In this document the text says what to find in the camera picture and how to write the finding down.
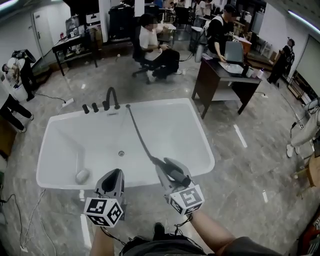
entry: white marker cube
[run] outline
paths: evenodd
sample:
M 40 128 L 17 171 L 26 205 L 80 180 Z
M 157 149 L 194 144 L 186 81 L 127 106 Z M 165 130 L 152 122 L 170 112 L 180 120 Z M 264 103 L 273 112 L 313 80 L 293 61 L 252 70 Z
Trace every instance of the white marker cube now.
M 88 197 L 85 201 L 84 214 L 97 226 L 113 228 L 123 213 L 116 199 Z
M 190 214 L 199 210 L 205 198 L 199 185 L 188 187 L 169 195 L 169 203 L 181 215 Z

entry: gray tile floor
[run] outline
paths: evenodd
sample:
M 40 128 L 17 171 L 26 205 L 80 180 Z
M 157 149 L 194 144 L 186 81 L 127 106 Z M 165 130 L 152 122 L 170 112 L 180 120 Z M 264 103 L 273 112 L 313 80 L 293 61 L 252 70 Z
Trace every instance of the gray tile floor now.
M 182 54 L 181 59 L 188 57 Z M 190 98 L 198 74 L 199 64 L 190 59 L 181 62 L 186 75 L 173 75 L 167 81 L 147 85 L 146 76 L 131 77 L 139 65 L 131 56 L 122 56 L 98 61 L 98 68 L 90 64 L 74 65 L 65 77 L 55 72 L 38 93 L 69 99 L 75 103 L 61 109 L 61 101 L 36 95 L 24 106 L 33 112 L 34 121 L 27 124 L 25 134 L 18 134 L 13 152 L 5 173 L 3 198 L 16 194 L 20 206 L 23 235 L 28 220 L 43 190 L 36 182 L 38 155 L 45 128 L 51 116 L 82 109 L 82 104 L 93 102 L 99 105 L 104 100 L 108 87 L 116 89 L 121 104 L 172 98 Z M 249 236 L 254 241 L 284 253 L 304 230 L 319 205 L 317 189 L 307 191 L 303 199 L 296 194 L 306 181 L 292 180 L 290 174 L 301 165 L 301 157 L 294 155 L 288 159 L 286 144 L 295 116 L 282 93 L 300 117 L 303 116 L 301 104 L 295 100 L 284 84 L 280 91 L 272 84 L 263 82 L 241 115 L 237 101 L 213 102 L 203 121 L 203 128 L 215 157 L 215 167 L 210 173 L 200 175 L 194 180 L 200 184 L 206 203 L 203 210 L 225 225 L 238 236 Z M 195 101 L 197 111 L 203 106 Z M 237 124 L 248 147 L 244 148 L 236 131 Z M 311 153 L 310 145 L 302 149 L 304 157 Z M 266 191 L 268 202 L 263 198 Z M 159 184 L 131 187 L 126 189 L 128 203 L 126 220 L 120 222 L 110 232 L 124 241 L 128 237 L 152 236 L 155 222 L 162 222 L 166 230 L 174 231 L 174 224 L 183 219 L 178 216 L 162 197 Z M 59 256 L 89 255 L 90 243 L 95 227 L 88 225 L 81 217 L 84 202 L 83 194 L 77 190 L 47 189 L 39 203 L 44 228 L 52 239 Z M 46 237 L 40 223 L 39 210 L 34 211 L 27 244 L 28 253 L 21 252 L 19 245 L 20 223 L 17 208 L 11 200 L 3 206 L 7 226 L 0 227 L 0 238 L 9 255 L 55 255 L 53 245 Z M 185 235 L 204 245 L 191 225 L 182 227 Z M 122 246 L 115 242 L 116 252 Z

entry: faucet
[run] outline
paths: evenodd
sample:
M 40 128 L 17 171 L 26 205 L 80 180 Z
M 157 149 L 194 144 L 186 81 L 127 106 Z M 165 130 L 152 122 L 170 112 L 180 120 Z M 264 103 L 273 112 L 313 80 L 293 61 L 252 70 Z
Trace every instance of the faucet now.
M 108 111 L 110 109 L 110 94 L 111 94 L 111 92 L 112 92 L 113 100 L 114 100 L 114 109 L 116 109 L 116 110 L 120 109 L 120 105 L 117 100 L 115 88 L 109 87 L 109 89 L 106 93 L 106 99 L 105 99 L 105 101 L 102 102 L 102 105 L 103 105 L 103 108 L 105 111 Z

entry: white door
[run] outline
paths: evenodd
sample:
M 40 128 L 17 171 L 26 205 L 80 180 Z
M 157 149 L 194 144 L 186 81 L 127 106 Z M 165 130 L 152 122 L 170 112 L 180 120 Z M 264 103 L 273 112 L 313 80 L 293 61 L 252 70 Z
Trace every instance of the white door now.
M 39 41 L 42 56 L 46 55 L 54 46 L 52 41 L 47 13 L 39 10 L 33 13 L 36 37 Z

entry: white bathtub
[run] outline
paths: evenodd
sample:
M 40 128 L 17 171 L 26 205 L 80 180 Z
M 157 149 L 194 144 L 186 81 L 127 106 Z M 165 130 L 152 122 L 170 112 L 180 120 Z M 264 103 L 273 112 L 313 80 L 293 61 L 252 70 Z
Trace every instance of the white bathtub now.
M 215 165 L 205 133 L 189 99 L 133 103 L 131 110 L 150 153 L 180 161 L 197 176 Z M 129 110 L 111 106 L 98 113 L 78 111 L 50 118 L 43 137 L 36 181 L 40 187 L 93 190 L 107 172 L 119 168 L 126 187 L 160 183 L 147 157 Z M 82 185 L 75 175 L 90 171 Z

